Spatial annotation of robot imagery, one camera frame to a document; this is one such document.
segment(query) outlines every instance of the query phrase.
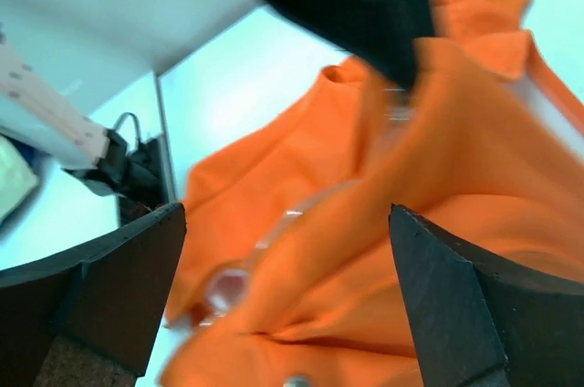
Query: light green cloth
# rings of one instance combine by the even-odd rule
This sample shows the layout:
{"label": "light green cloth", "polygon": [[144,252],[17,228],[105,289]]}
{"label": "light green cloth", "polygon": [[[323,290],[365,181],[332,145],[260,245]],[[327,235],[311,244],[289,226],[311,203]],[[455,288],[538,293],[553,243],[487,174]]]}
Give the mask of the light green cloth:
{"label": "light green cloth", "polygon": [[38,177],[15,146],[0,136],[0,223],[38,185]]}

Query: black cable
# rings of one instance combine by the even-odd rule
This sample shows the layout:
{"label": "black cable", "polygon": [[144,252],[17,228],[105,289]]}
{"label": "black cable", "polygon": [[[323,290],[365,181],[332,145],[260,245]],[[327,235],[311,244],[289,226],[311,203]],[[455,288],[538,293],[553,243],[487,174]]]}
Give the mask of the black cable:
{"label": "black cable", "polygon": [[118,120],[116,120],[116,122],[113,124],[113,130],[119,131],[121,125],[128,117],[131,117],[132,121],[134,122],[134,131],[136,133],[136,150],[145,150],[145,146],[141,139],[140,121],[138,120],[138,117],[131,111],[125,111],[120,115]]}

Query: metal screw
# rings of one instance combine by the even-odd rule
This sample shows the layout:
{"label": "metal screw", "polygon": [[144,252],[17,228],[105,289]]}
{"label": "metal screw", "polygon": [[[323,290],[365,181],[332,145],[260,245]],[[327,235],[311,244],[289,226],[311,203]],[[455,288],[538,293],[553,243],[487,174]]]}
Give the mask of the metal screw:
{"label": "metal screw", "polygon": [[310,387],[312,382],[303,375],[291,376],[284,382],[284,387]]}

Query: orange fabric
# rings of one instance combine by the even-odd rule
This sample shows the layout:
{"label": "orange fabric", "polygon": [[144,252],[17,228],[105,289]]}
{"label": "orange fabric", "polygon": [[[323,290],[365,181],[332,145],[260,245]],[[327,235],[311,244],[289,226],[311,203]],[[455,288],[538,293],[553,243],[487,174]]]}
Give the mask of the orange fabric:
{"label": "orange fabric", "polygon": [[[573,121],[584,118],[519,29],[528,1],[433,0],[450,38],[416,41],[414,117],[392,140],[383,139],[396,127],[383,119],[385,82],[349,61],[325,69],[274,123],[193,169],[169,319],[192,310],[206,274],[248,254],[287,207],[359,180],[264,252],[246,299],[179,349],[164,386],[271,387],[297,373],[315,386],[422,386],[391,258],[392,203],[498,255],[584,281],[584,167],[501,84],[527,70],[560,108],[575,108]],[[205,210],[214,200],[215,213]]]}

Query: white ceiling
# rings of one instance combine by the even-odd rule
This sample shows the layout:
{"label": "white ceiling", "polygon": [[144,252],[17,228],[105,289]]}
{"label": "white ceiling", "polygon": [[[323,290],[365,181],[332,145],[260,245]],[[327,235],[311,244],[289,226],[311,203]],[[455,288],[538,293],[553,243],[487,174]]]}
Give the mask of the white ceiling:
{"label": "white ceiling", "polygon": [[8,40],[83,110],[184,58],[256,0],[0,0]]}

